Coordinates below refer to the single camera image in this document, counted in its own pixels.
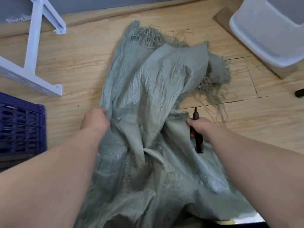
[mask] white metal frame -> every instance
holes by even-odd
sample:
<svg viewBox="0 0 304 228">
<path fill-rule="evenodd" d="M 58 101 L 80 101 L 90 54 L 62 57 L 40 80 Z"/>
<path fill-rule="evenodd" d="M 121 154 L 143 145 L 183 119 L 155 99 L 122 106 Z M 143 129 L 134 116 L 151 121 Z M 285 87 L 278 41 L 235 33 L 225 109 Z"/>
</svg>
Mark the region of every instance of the white metal frame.
<svg viewBox="0 0 304 228">
<path fill-rule="evenodd" d="M 35 75 L 42 15 L 56 28 L 56 34 L 66 33 L 66 24 L 48 0 L 33 2 L 29 38 L 25 55 L 24 68 L 0 56 L 0 74 L 21 84 L 27 85 L 50 97 L 62 96 L 62 85 L 52 85 Z"/>
</svg>

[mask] forearm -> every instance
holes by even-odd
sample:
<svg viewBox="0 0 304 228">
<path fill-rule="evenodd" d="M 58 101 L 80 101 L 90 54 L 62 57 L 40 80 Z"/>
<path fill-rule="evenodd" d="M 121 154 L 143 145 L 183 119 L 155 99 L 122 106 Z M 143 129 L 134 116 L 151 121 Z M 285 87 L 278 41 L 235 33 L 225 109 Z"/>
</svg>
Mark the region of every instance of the forearm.
<svg viewBox="0 0 304 228">
<path fill-rule="evenodd" d="M 235 186 L 269 226 L 300 224 L 304 214 L 304 155 L 221 126 L 209 126 L 206 133 Z"/>
<path fill-rule="evenodd" d="M 58 147 L 1 173 L 0 227 L 72 227 L 104 134 L 85 128 Z"/>
</svg>

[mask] hand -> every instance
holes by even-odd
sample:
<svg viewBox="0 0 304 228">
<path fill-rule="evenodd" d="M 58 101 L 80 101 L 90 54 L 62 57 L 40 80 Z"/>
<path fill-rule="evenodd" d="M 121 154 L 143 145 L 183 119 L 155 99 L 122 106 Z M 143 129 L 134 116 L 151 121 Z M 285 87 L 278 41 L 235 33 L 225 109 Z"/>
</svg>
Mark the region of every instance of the hand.
<svg viewBox="0 0 304 228">
<path fill-rule="evenodd" d="M 95 108 L 87 112 L 82 120 L 80 129 L 95 128 L 98 130 L 106 131 L 110 127 L 110 122 L 105 117 L 106 109 Z"/>
<path fill-rule="evenodd" d="M 193 121 L 191 119 L 187 119 L 187 123 L 189 126 L 193 127 L 194 130 L 203 135 L 203 139 L 204 141 L 206 142 L 209 142 L 209 138 L 208 138 L 208 135 L 207 135 L 207 131 L 208 131 L 208 128 L 210 126 L 214 126 L 215 123 L 211 122 L 209 119 L 207 118 L 203 118 L 203 117 L 200 117 L 198 120 L 196 121 Z"/>
</svg>

